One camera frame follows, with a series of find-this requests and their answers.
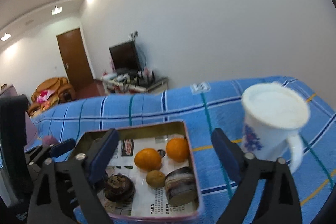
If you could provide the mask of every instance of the blue floral pattern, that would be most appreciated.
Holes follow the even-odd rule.
[[[254,150],[261,150],[263,146],[260,143],[260,138],[258,138],[257,134],[254,132],[254,129],[247,124],[244,125],[244,134],[245,134],[245,148],[249,152],[253,152]]]

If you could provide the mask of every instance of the orange armchair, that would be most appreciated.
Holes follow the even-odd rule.
[[[43,90],[54,90],[55,94],[52,95],[48,100],[51,100],[53,97],[58,96],[60,103],[65,103],[73,101],[76,99],[76,92],[74,87],[69,83],[68,79],[65,77],[55,77],[50,78],[43,83],[41,83],[36,91],[31,96],[31,101],[33,104],[28,109],[28,114],[31,115],[33,112],[41,108],[41,105],[36,102],[41,91]]]

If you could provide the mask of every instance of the white wall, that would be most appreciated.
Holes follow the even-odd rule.
[[[336,106],[336,9],[331,0],[93,0],[81,9],[97,76],[109,47],[139,31],[148,64],[170,87],[291,75]]]
[[[32,28],[0,49],[0,84],[12,83],[18,94],[26,94],[30,99],[44,80],[66,77],[56,36],[78,27],[81,28],[78,14],[58,17]]]

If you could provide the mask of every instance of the television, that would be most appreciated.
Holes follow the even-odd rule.
[[[138,71],[141,70],[134,41],[110,47],[110,53],[115,69],[127,68]]]

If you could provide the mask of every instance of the white mug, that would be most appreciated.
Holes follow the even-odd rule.
[[[241,149],[260,160],[275,161],[289,147],[292,155],[289,169],[294,173],[303,158],[300,129],[308,122],[310,110],[306,101],[281,84],[253,85],[242,96],[245,110]]]

